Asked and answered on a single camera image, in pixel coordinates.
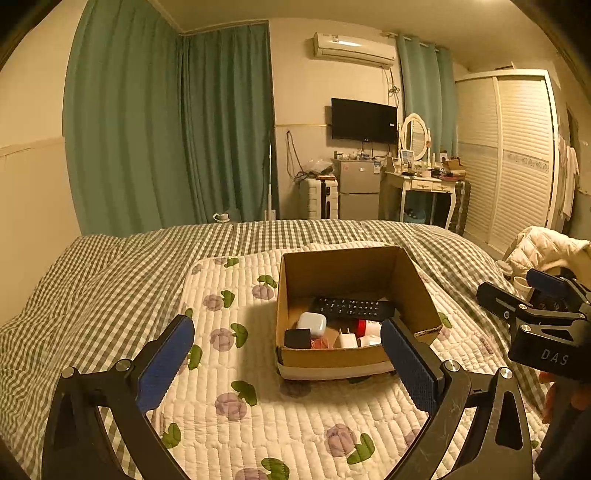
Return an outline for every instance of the green curtain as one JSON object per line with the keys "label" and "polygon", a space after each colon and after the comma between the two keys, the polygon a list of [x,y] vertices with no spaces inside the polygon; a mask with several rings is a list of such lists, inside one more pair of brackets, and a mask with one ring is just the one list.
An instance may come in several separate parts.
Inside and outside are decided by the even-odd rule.
{"label": "green curtain", "polygon": [[274,124],[268,24],[184,37],[181,68],[198,222],[229,209],[239,210],[243,221],[262,220]]}
{"label": "green curtain", "polygon": [[457,154],[456,84],[452,56],[446,48],[420,44],[418,38],[397,38],[402,67],[405,114],[417,113],[431,129],[431,151]]}
{"label": "green curtain", "polygon": [[74,36],[63,131],[84,234],[195,223],[183,149],[182,40],[145,0],[89,0]]}

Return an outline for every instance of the purple flower print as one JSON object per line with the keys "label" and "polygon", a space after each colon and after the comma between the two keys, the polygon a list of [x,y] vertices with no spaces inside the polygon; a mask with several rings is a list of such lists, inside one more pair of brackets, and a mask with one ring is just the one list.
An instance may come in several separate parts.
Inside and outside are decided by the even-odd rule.
{"label": "purple flower print", "polygon": [[255,285],[252,288],[252,296],[259,300],[271,300],[275,296],[275,291],[266,284]]}
{"label": "purple flower print", "polygon": [[279,387],[279,391],[286,397],[301,398],[312,391],[310,382],[297,380],[284,380]]}
{"label": "purple flower print", "polygon": [[234,345],[234,334],[226,328],[216,328],[209,336],[209,342],[219,352],[227,352]]}
{"label": "purple flower print", "polygon": [[412,429],[404,436],[404,442],[407,444],[407,447],[411,446],[412,442],[414,442],[414,439],[417,438],[418,432],[420,431],[421,429]]}
{"label": "purple flower print", "polygon": [[344,457],[355,450],[357,437],[342,423],[326,430],[326,446],[333,457]]}
{"label": "purple flower print", "polygon": [[203,306],[212,312],[221,310],[223,307],[223,298],[220,295],[207,295],[203,299]]}
{"label": "purple flower print", "polygon": [[437,338],[439,339],[440,342],[442,342],[444,340],[447,340],[451,335],[452,335],[452,331],[447,327],[443,327],[441,329],[441,331],[439,332],[439,335],[437,335]]}
{"label": "purple flower print", "polygon": [[236,473],[234,480],[267,480],[267,474],[258,468],[243,468]]}
{"label": "purple flower print", "polygon": [[230,421],[242,420],[246,416],[246,403],[235,393],[221,394],[216,399],[215,406],[217,414],[227,417]]}
{"label": "purple flower print", "polygon": [[488,341],[488,338],[485,338],[482,335],[472,335],[472,341],[478,345],[483,356],[492,355],[495,352],[491,343]]}

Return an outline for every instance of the remote control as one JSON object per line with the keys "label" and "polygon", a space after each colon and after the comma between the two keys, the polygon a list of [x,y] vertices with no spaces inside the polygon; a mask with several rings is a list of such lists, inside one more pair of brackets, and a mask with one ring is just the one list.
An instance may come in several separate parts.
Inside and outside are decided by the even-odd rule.
{"label": "remote control", "polygon": [[396,308],[391,301],[366,301],[316,297],[310,309],[327,319],[361,319],[383,322],[394,316]]}

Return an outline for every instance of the screw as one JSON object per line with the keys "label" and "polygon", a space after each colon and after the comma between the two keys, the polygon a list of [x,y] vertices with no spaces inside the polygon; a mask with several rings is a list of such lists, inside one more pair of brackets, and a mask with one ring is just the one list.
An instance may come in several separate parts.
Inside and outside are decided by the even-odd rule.
{"label": "screw", "polygon": [[125,372],[129,370],[129,367],[131,367],[131,362],[127,359],[119,360],[115,364],[115,370],[117,370],[118,372]]}
{"label": "screw", "polygon": [[450,372],[457,372],[460,369],[460,365],[454,360],[445,360],[443,366]]}
{"label": "screw", "polygon": [[513,372],[509,370],[507,367],[501,368],[501,376],[506,379],[510,379],[513,377]]}
{"label": "screw", "polygon": [[74,369],[72,367],[65,367],[65,369],[61,371],[62,378],[70,378],[72,375],[74,375]]}

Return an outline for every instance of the drawer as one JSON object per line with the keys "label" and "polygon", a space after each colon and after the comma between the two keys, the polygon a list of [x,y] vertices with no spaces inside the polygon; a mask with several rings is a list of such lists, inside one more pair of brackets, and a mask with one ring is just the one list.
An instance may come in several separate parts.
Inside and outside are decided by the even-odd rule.
{"label": "drawer", "polygon": [[452,183],[450,181],[447,181],[445,183],[437,181],[437,182],[433,182],[433,191],[434,192],[446,192],[446,193],[451,193],[456,189],[456,184]]}
{"label": "drawer", "polygon": [[429,190],[433,188],[433,182],[429,180],[413,180],[413,190]]}

